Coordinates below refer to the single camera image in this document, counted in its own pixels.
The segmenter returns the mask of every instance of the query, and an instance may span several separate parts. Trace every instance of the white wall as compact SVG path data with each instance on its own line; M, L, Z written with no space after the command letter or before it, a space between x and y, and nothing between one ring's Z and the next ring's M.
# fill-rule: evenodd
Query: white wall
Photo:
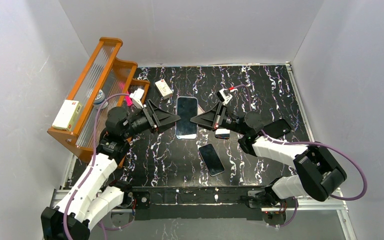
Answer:
M323 0L59 0L90 55L115 37L140 66L291 61Z
M58 1L0 0L0 240L43 237L69 157L46 131L87 59Z
M358 239L384 239L384 1L326 0L292 64L315 139L350 154L368 178L348 202ZM355 196L362 181L340 161Z

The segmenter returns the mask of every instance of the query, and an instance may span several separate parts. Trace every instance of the robotic arm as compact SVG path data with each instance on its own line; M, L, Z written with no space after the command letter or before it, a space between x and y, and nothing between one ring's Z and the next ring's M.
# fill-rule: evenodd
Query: robotic arm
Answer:
M90 162L70 192L55 208L46 207L41 215L45 240L66 240L64 212L69 204L67 225L74 240L87 240L94 226L116 206L127 202L132 188L128 182L114 181L98 197L109 175L116 170L130 149L128 138L145 130L162 133L173 127L179 116L159 109L148 100L128 115L122 107L112 108L101 132L94 164Z
M274 143L276 140L272 138L291 131L284 119L264 125L263 118L255 111L243 117L233 115L227 107L232 90L220 90L218 104L190 121L211 131L225 128L242 134L238 143L246 154L270 158L296 170L297 175L277 178L265 188L263 197L267 203L275 205L282 199L303 195L323 202L347 179L344 169L326 147L287 145L278 140Z

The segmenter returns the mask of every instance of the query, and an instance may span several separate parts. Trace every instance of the black marble tabletop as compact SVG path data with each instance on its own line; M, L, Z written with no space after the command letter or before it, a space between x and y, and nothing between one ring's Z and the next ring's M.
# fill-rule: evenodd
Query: black marble tabletop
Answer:
M144 67L136 70L135 78L150 81L146 98L170 113L176 113L179 96L197 98L206 112L217 103L215 93L220 89L247 85L253 111L267 123L285 119L292 126L292 132L283 139L309 139L285 65ZM155 87L161 79L174 90L173 97L161 98ZM229 105L239 116L249 111L246 89L235 91ZM177 139L174 127L161 134L145 131L133 137L123 168L110 175L108 182L125 180L138 187L265 186L275 178L294 174L291 167L280 162L243 153L238 145L240 137L231 132L230 139L218 139L213 131L201 127L193 140ZM225 167L222 174L210 176L201 161L198 148L206 144L213 144L216 149ZM66 188L77 181L85 168L86 163L76 162Z

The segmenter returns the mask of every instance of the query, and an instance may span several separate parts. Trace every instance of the wooden frame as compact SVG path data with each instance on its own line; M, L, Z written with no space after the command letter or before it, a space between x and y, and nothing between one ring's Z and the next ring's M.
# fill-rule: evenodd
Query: wooden frame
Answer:
M145 102L145 98L148 93L148 89L150 86L149 81L133 79L133 76L135 74L136 68L138 67L138 64L134 61L124 61L116 57L122 45L123 45L123 41L121 41L121 39L118 39L118 38L101 37L99 39L98 45L96 46L95 50L93 51L92 55L89 58L89 61L87 62L86 66L84 67L83 71L81 72L80 76L75 82L74 87L72 88L72 90L67 96L67 100L73 100L75 98L76 94L78 94L79 89L84 83L84 80L88 75L88 72L91 70L95 60L97 59L98 55L103 49L105 54L108 56L108 60L104 65L102 73L97 79L96 85L94 86L90 94L90 97L82 107L83 110L80 116L78 117L78 120L76 122L76 125L73 131L70 132L65 130L59 130L53 127L50 127L47 130L49 135L51 135L54 139L60 142L64 147L66 147L70 152L76 155L80 160L86 163L88 163L91 160L93 149L85 146L79 146L76 144L76 142L79 139L79 136L84 130L85 124L90 117L91 111L94 107L93 101L96 95L98 94L98 91L102 89L102 87L104 86L110 72L113 71L113 73L115 74L116 78L119 81L123 81L125 79L124 86L121 90L122 93L127 93L131 85L143 86L144 95L142 98L142 103ZM123 75L123 73L127 71L129 71L128 75ZM123 102L124 102L124 96L118 99L118 102L116 105L121 106ZM121 161L119 167L123 166L123 162L124 162L124 159Z

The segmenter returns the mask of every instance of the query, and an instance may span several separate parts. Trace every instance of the black smartphone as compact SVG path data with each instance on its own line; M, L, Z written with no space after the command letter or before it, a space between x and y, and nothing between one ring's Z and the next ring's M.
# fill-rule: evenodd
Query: black smartphone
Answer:
M176 114L180 120L176 122L176 138L197 138L197 124L191 118L198 115L198 99L192 96L179 96L176 103Z
M211 177L219 175L225 171L225 167L211 143L198 148L198 151Z

